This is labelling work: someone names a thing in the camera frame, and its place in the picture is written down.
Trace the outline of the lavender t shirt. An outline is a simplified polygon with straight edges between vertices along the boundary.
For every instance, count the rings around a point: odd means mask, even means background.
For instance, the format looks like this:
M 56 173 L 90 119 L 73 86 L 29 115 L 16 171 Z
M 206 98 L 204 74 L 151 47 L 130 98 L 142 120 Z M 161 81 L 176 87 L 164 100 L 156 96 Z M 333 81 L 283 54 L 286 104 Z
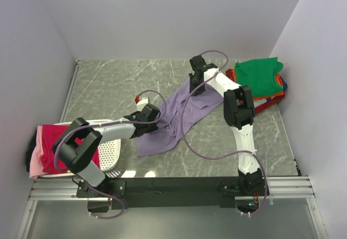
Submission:
M 166 99 L 166 113 L 158 122 L 158 130 L 136 138 L 138 157 L 147 157 L 172 150 L 182 139 L 182 132 L 205 118 L 222 102 L 222 96 L 209 85 L 198 96 L 189 95 L 189 80 Z

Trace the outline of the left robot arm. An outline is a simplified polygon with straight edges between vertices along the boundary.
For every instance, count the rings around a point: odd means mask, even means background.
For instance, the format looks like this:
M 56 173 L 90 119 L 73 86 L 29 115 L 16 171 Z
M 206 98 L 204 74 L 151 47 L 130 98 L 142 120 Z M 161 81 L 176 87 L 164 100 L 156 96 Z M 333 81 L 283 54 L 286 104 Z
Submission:
M 117 121 L 91 124 L 84 118 L 77 118 L 68 126 L 52 147 L 54 166 L 57 170 L 61 161 L 67 170 L 89 184 L 89 190 L 97 197 L 108 191 L 106 176 L 92 158 L 103 143 L 117 139 L 133 139 L 158 129 L 160 110 L 147 104 Z

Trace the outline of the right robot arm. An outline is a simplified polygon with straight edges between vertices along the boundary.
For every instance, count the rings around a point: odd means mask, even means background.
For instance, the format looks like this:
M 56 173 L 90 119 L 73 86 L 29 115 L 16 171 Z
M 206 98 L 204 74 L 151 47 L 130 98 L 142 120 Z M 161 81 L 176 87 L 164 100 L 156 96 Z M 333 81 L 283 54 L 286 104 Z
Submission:
M 217 91 L 223 98 L 224 120 L 235 138 L 239 177 L 223 188 L 239 195 L 252 196 L 264 186 L 264 174 L 256 158 L 253 139 L 255 108 L 251 89 L 235 83 L 215 64 L 207 64 L 202 55 L 194 56 L 189 62 L 193 70 L 189 74 L 190 94 L 201 95 L 206 86 Z

